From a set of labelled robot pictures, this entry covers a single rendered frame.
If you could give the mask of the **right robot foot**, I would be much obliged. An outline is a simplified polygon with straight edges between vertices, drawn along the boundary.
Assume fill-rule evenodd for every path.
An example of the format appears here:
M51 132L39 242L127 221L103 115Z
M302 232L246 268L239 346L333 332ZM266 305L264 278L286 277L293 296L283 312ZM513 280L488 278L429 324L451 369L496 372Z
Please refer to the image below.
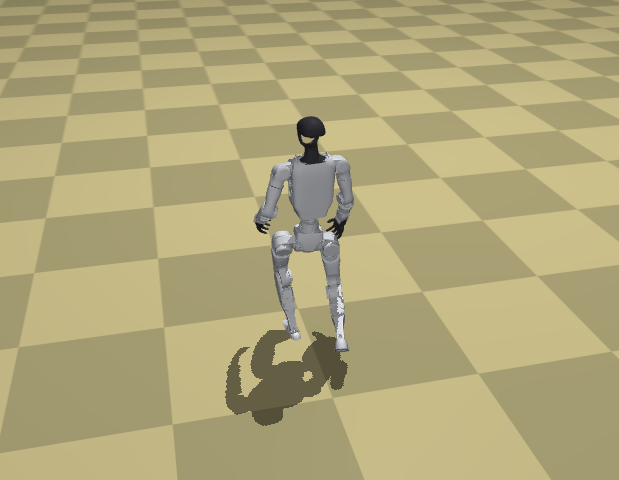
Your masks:
M337 340L335 341L334 352L347 352L347 351L349 351L347 341L341 336L339 336L339 338L337 338Z

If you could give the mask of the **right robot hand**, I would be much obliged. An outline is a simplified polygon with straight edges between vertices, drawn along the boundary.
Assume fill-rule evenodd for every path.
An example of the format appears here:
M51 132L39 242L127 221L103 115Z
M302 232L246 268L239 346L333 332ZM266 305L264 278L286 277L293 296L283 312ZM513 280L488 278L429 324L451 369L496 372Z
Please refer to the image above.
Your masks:
M335 227L335 229L332 232L335 233L337 231L335 233L335 235L337 236L339 234L337 236L337 238L339 239L342 236L342 232L344 231L344 225L346 224L347 219L343 220L340 224L338 224L338 222L336 221L335 218L330 219L327 222L330 223L330 222L333 222L333 221L334 221L334 224L329 229L327 229L326 231L329 231L329 230L331 230L331 229L333 229Z

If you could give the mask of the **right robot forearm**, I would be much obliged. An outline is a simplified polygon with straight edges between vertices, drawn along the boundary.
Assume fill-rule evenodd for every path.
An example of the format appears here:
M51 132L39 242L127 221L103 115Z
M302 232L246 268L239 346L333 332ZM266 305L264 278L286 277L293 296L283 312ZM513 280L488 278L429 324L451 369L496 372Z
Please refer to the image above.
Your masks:
M345 219L348 220L349 213L350 213L350 210L352 209L353 205L354 205L354 200L350 204L347 204L347 205L340 205L340 204L338 204L338 210L337 210L337 214L335 216L335 219L338 222L338 224L340 224Z

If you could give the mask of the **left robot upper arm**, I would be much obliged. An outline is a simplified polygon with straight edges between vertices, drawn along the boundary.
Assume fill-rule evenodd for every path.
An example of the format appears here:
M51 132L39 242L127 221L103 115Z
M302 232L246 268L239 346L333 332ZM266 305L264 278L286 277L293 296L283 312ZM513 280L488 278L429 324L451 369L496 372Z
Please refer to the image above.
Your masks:
M292 162L284 162L276 164L271 170L271 177L266 192L266 202L262 212L263 217L275 218L278 212L276 206L284 187L284 182L291 177Z

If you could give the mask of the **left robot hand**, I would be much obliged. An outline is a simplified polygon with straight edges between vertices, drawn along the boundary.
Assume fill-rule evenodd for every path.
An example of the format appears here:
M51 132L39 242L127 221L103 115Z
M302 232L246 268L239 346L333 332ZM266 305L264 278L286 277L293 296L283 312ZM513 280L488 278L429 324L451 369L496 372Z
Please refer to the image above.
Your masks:
M269 221L271 221L271 219L270 219ZM264 234L267 234L267 232L265 232L265 231L261 230L261 228L262 228L262 229L265 229L265 230L269 230L269 228L264 227L264 225L263 225L263 224L259 224L259 223L255 223L255 224L256 224L256 227L257 227L257 229L258 229L258 231L259 231L259 232L264 233ZM270 226L270 224L268 224L268 223L266 223L265 225Z

